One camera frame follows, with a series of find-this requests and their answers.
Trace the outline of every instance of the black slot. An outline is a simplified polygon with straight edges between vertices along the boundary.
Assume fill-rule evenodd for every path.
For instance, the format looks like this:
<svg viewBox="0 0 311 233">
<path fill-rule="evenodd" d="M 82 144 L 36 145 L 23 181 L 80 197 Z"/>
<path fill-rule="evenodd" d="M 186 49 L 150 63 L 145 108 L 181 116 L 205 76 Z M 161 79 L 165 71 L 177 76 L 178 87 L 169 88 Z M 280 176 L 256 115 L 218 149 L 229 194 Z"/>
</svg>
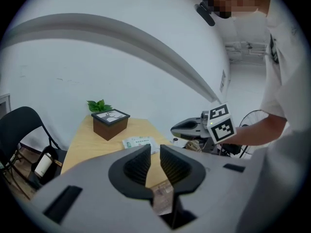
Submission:
<svg viewBox="0 0 311 233">
<path fill-rule="evenodd" d="M 73 205 L 82 188 L 69 185 L 66 189 L 53 201 L 53 203 L 43 213 L 55 223 L 60 223 L 65 217 L 67 211 Z"/>
<path fill-rule="evenodd" d="M 244 166 L 238 166 L 238 165 L 234 165 L 234 164 L 226 164 L 226 165 L 224 165 L 224 168 L 227 168 L 227 169 L 230 169 L 230 170 L 233 170 L 233 171 L 237 171 L 237 172 L 240 172 L 240 173 L 243 173 L 244 169 L 245 169 Z"/>
<path fill-rule="evenodd" d="M 185 122 L 185 123 L 172 127 L 171 131 L 172 130 L 192 130 L 196 127 L 197 124 L 198 123 L 195 121 Z"/>
<path fill-rule="evenodd" d="M 184 210 L 179 197 L 174 198 L 173 211 L 160 217 L 170 226 L 172 230 L 184 226 L 196 219 L 196 216 L 187 210 Z"/>
</svg>

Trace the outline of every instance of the human arm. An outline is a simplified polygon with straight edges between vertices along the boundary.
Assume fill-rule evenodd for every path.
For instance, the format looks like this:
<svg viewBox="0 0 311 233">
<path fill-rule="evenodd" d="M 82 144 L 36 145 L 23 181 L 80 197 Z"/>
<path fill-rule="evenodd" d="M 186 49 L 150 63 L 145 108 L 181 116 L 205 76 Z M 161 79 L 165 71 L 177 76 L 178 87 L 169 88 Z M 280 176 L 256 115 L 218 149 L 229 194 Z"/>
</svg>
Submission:
<svg viewBox="0 0 311 233">
<path fill-rule="evenodd" d="M 278 139 L 285 127 L 286 119 L 269 114 L 267 118 L 250 126 L 238 127 L 237 134 L 222 143 L 259 146 Z"/>
</svg>

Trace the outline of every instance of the white wall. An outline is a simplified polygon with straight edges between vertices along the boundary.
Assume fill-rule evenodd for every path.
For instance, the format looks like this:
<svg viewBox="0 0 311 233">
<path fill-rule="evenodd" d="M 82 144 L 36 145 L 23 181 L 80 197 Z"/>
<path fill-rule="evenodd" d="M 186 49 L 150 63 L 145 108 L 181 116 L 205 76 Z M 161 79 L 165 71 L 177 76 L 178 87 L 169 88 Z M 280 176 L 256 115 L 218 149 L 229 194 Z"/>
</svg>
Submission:
<svg viewBox="0 0 311 233">
<path fill-rule="evenodd" d="M 259 109 L 265 82 L 265 67 L 246 64 L 231 65 L 227 101 L 236 127 L 248 113 Z"/>
<path fill-rule="evenodd" d="M 158 38 L 183 57 L 219 97 L 229 63 L 220 36 L 195 12 L 193 0 L 31 0 L 11 27 L 57 13 L 86 13 L 121 20 Z M 136 118 L 149 119 L 169 140 L 170 127 L 196 117 L 210 103 L 155 66 L 127 53 L 73 40 L 18 43 L 0 53 L 0 94 L 12 109 L 30 106 L 63 149 L 85 115 L 86 100 L 105 99 Z M 42 150 L 39 131 L 23 143 Z"/>
</svg>

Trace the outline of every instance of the paper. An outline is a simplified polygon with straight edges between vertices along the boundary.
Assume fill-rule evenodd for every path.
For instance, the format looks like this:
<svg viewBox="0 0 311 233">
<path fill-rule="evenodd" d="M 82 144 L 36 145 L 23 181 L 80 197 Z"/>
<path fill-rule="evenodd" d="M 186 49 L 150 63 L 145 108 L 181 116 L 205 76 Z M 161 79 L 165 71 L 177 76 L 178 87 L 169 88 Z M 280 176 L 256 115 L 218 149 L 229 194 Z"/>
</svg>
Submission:
<svg viewBox="0 0 311 233">
<path fill-rule="evenodd" d="M 126 149 L 132 147 L 138 147 L 150 144 L 151 145 L 151 154 L 160 152 L 160 146 L 156 143 L 155 139 L 151 136 L 132 136 L 122 141 Z"/>
<path fill-rule="evenodd" d="M 115 120 L 118 120 L 119 118 L 125 117 L 124 114 L 122 114 L 118 111 L 103 112 L 103 113 L 97 114 L 96 116 L 98 116 L 98 117 L 100 117 L 103 120 L 106 120 L 108 122 L 113 122 Z"/>
</svg>

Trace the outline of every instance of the picture frame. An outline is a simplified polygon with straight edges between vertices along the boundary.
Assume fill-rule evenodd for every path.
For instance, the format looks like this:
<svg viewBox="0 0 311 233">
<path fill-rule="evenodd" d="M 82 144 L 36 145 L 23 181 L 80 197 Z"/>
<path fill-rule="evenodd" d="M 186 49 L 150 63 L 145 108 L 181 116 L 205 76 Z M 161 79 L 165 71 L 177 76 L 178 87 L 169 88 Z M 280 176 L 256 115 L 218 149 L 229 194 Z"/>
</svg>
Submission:
<svg viewBox="0 0 311 233">
<path fill-rule="evenodd" d="M 130 117 L 129 114 L 116 110 L 116 109 L 112 109 L 106 112 L 96 112 L 96 113 L 92 113 L 91 115 L 94 119 L 102 122 L 103 124 L 107 126 L 114 125 Z"/>
</svg>

